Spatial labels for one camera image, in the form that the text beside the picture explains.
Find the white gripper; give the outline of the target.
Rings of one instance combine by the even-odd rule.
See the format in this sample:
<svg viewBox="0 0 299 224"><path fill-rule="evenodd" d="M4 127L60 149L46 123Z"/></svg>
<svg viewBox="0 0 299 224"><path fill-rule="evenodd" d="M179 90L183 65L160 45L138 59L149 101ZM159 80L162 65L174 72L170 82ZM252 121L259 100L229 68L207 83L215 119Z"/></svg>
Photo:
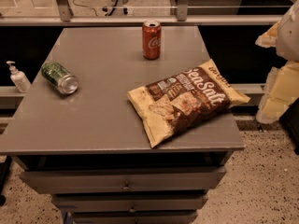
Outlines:
<svg viewBox="0 0 299 224"><path fill-rule="evenodd" d="M255 44L276 47L277 55L288 60L281 68L272 67L264 86L256 119L271 124L299 98L299 0L279 21L259 35Z"/></svg>

